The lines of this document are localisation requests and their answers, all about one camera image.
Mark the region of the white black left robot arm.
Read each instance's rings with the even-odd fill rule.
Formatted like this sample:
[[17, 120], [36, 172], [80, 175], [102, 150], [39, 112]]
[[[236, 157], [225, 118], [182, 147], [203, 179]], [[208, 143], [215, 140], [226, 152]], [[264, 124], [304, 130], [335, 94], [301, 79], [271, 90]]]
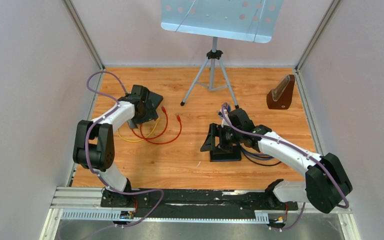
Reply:
[[164, 97], [143, 85], [133, 85], [131, 92], [116, 98], [115, 104], [92, 120], [81, 120], [76, 127], [73, 161], [96, 175], [107, 191], [114, 193], [120, 206], [133, 201], [130, 180], [114, 163], [115, 132], [124, 124], [130, 128], [155, 121]]

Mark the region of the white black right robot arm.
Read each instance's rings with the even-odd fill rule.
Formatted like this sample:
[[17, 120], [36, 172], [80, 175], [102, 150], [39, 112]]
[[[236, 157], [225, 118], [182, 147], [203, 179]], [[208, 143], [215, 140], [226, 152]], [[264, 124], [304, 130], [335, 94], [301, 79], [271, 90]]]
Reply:
[[223, 104], [217, 114], [222, 122], [209, 125], [201, 152], [225, 157], [234, 149], [240, 151], [245, 146], [279, 160], [304, 178], [273, 182], [265, 195], [270, 208], [278, 209], [286, 202], [301, 202], [310, 203], [318, 211], [329, 214], [335, 208], [350, 207], [347, 195], [353, 186], [335, 154], [312, 152], [284, 139], [265, 125], [255, 125], [242, 108], [228, 110]]

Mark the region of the black spare switch box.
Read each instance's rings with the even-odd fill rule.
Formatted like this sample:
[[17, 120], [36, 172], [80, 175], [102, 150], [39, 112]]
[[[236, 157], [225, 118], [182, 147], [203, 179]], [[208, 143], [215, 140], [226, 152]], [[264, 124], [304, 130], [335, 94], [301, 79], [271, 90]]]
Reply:
[[157, 113], [157, 109], [161, 102], [163, 101], [163, 96], [159, 95], [153, 91], [146, 91], [146, 97], [144, 100], [144, 116], [142, 118], [142, 121], [144, 123], [150, 122], [151, 120], [157, 120], [159, 118], [159, 115]]

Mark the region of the black network switch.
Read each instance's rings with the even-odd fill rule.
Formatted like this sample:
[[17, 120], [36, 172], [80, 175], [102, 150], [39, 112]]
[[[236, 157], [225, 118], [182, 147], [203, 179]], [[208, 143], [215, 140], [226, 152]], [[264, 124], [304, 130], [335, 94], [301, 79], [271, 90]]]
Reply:
[[209, 151], [211, 162], [235, 162], [241, 161], [242, 156], [212, 156], [212, 151]]

